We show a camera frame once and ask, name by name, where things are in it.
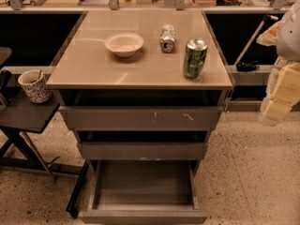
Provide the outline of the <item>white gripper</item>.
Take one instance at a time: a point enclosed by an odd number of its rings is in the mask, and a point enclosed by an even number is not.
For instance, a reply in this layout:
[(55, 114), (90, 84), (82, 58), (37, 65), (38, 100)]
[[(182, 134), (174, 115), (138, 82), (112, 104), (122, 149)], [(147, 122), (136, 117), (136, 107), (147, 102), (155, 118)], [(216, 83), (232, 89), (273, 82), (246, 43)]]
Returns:
[[(279, 22), (275, 22), (258, 36), (256, 42), (263, 46), (277, 44)], [(266, 97), (260, 108), (259, 122), (273, 127), (282, 122), (293, 106), (300, 101), (300, 63), (278, 57), (271, 69)]]

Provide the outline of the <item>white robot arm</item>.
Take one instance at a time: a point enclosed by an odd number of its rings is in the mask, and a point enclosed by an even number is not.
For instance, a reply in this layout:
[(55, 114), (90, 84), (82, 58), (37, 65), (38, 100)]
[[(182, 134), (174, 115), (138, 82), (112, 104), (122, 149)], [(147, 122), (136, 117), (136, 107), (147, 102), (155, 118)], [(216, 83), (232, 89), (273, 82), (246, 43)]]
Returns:
[(256, 40), (263, 46), (275, 45), (277, 60), (272, 67), (262, 100), (259, 121), (275, 126), (300, 101), (300, 0)]

